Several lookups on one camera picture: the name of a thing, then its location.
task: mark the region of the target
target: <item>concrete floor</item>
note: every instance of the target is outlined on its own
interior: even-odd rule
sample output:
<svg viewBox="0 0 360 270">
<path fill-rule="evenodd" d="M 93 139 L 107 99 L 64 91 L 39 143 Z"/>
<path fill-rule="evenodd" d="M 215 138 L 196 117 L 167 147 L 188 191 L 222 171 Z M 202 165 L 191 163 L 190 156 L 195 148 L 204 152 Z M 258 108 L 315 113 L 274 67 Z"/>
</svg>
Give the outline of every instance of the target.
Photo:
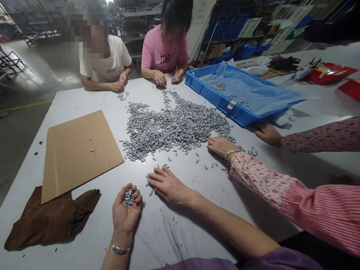
<svg viewBox="0 0 360 270">
<path fill-rule="evenodd" d="M 26 65 L 23 72 L 3 81 L 15 92 L 0 94 L 3 109 L 51 101 L 58 91 L 82 87 L 79 59 L 64 40 L 28 47 L 22 40 L 1 45 Z M 133 71 L 129 79 L 141 75 Z M 0 113 L 0 206 L 34 140 L 51 103 Z"/>
</svg>

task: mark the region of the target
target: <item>white table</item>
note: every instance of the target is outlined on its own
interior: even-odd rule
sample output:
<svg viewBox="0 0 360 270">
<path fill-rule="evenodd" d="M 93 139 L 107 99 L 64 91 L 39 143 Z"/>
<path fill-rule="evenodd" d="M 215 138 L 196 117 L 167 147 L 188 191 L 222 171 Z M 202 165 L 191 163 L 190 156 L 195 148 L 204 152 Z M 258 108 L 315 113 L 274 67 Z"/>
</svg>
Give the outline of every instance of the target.
<svg viewBox="0 0 360 270">
<path fill-rule="evenodd" d="M 170 81 L 171 75 L 167 74 L 167 78 Z M 205 99 L 187 87 L 184 82 L 170 86 L 172 90 L 174 87 L 182 98 L 204 104 Z M 320 92 L 323 99 L 309 100 L 294 106 L 299 118 L 291 130 L 281 131 L 283 135 L 360 114 L 359 105 L 355 101 L 342 93 L 333 92 L 336 86 L 296 85 L 294 87 L 311 88 Z M 35 186 L 42 184 L 49 127 L 102 110 L 122 150 L 119 140 L 129 138 L 126 134 L 128 114 L 125 108 L 128 102 L 146 103 L 154 110 L 160 110 L 164 106 L 162 93 L 155 91 L 152 83 L 145 79 L 130 80 L 126 91 L 130 93 L 126 101 L 120 101 L 112 92 L 89 92 L 82 88 L 56 94 L 0 208 L 2 245 L 11 231 L 12 224 L 19 219 Z M 205 105 L 213 107 L 208 101 Z M 231 134 L 244 148 L 255 146 L 259 152 L 257 157 L 259 160 L 279 172 L 298 177 L 310 187 L 326 183 L 329 173 L 360 175 L 359 153 L 292 154 L 284 149 L 266 145 L 253 133 L 236 124 Z M 74 199 L 90 189 L 98 188 L 102 193 L 94 213 L 76 239 L 67 244 L 34 246 L 19 252 L 7 252 L 1 248 L 1 269 L 100 269 L 106 253 L 105 248 L 108 247 L 113 231 L 111 206 L 117 192 L 128 182 L 139 187 L 147 202 L 136 231 L 130 269 L 153 269 L 191 257 L 220 257 L 236 262 L 238 258 L 236 253 L 232 252 L 230 245 L 207 227 L 207 224 L 193 215 L 188 215 L 184 210 L 178 211 L 164 204 L 156 195 L 149 197 L 151 188 L 145 187 L 145 175 L 151 172 L 157 163 L 160 165 L 168 163 L 172 172 L 186 185 L 259 227 L 276 241 L 290 237 L 300 230 L 246 187 L 237 181 L 232 181 L 226 172 L 215 166 L 211 169 L 210 164 L 214 161 L 207 152 L 206 144 L 202 144 L 196 152 L 200 155 L 198 164 L 195 164 L 195 160 L 198 159 L 195 151 L 191 151 L 187 156 L 180 151 L 177 157 L 172 151 L 156 152 L 157 161 L 153 161 L 150 155 L 144 163 L 125 160 L 124 164 L 75 189 L 72 192 Z M 169 162 L 167 157 L 171 157 L 172 162 Z M 203 165 L 207 165 L 209 170 L 206 171 Z"/>
</svg>

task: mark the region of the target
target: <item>red container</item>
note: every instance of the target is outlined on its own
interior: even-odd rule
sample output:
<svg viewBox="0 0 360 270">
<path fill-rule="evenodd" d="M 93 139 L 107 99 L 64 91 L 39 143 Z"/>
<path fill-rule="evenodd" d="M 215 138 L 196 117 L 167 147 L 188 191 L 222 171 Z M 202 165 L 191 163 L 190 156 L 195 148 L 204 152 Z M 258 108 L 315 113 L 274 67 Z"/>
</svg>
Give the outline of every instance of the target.
<svg viewBox="0 0 360 270">
<path fill-rule="evenodd" d="M 360 82 L 351 79 L 340 86 L 339 89 L 356 101 L 360 102 Z"/>
<path fill-rule="evenodd" d="M 320 67 L 320 69 L 322 70 L 319 70 L 319 68 L 314 69 L 305 77 L 305 80 L 310 81 L 314 84 L 328 84 L 341 81 L 350 74 L 358 71 L 358 69 L 353 69 L 351 67 L 334 63 L 325 63 L 324 66 Z"/>
</svg>

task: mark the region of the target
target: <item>pink t-shirt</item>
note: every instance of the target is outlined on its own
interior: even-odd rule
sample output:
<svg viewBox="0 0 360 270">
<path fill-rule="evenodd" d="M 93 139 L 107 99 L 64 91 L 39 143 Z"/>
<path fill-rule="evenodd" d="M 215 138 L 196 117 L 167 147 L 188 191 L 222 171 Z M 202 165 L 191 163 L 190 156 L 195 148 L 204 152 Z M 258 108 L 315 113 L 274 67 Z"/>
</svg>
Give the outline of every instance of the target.
<svg viewBox="0 0 360 270">
<path fill-rule="evenodd" d="M 188 62 L 188 35 L 179 42 L 167 45 L 162 40 L 161 25 L 157 25 L 146 34 L 142 47 L 141 69 L 158 69 L 163 73 L 169 73 L 175 71 L 176 65 Z"/>
</svg>

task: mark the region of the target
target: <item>woman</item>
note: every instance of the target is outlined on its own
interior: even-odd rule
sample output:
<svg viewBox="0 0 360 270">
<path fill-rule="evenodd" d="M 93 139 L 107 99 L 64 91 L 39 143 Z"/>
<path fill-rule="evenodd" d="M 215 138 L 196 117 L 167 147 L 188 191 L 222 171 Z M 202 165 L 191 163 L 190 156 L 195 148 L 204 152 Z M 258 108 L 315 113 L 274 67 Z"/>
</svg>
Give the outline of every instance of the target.
<svg viewBox="0 0 360 270">
<path fill-rule="evenodd" d="M 273 146 L 293 152 L 359 151 L 360 118 L 353 117 L 282 137 L 272 126 L 256 131 Z M 210 137 L 208 148 L 231 163 L 230 174 L 293 223 L 315 237 L 360 257 L 360 186 L 323 185 L 308 189 L 280 174 L 223 137 Z"/>
<path fill-rule="evenodd" d="M 169 203 L 186 207 L 189 211 L 205 219 L 218 230 L 247 259 L 244 269 L 252 270 L 321 270 L 321 266 L 312 258 L 292 249 L 279 246 L 269 236 L 242 218 L 226 211 L 205 199 L 200 193 L 185 186 L 166 167 L 154 168 L 149 174 L 149 184 L 155 192 Z M 127 189 L 133 190 L 135 203 L 128 208 L 123 203 Z M 112 207 L 114 232 L 106 252 L 101 270 L 128 268 L 129 250 L 132 245 L 134 227 L 142 207 L 142 195 L 131 183 L 123 187 Z M 162 269 L 221 269 L 237 270 L 225 259 L 188 259 Z"/>
<path fill-rule="evenodd" d="M 132 72 L 132 61 L 121 38 L 107 34 L 107 12 L 99 1 L 96 4 L 72 1 L 70 7 L 70 32 L 82 44 L 80 73 L 83 86 L 90 90 L 123 91 Z M 92 81 L 93 71 L 98 82 Z"/>
<path fill-rule="evenodd" d="M 174 72 L 171 82 L 181 81 L 188 68 L 188 36 L 192 17 L 192 0 L 164 0 L 162 24 L 151 29 L 142 47 L 141 74 L 166 86 L 164 73 Z"/>
</svg>

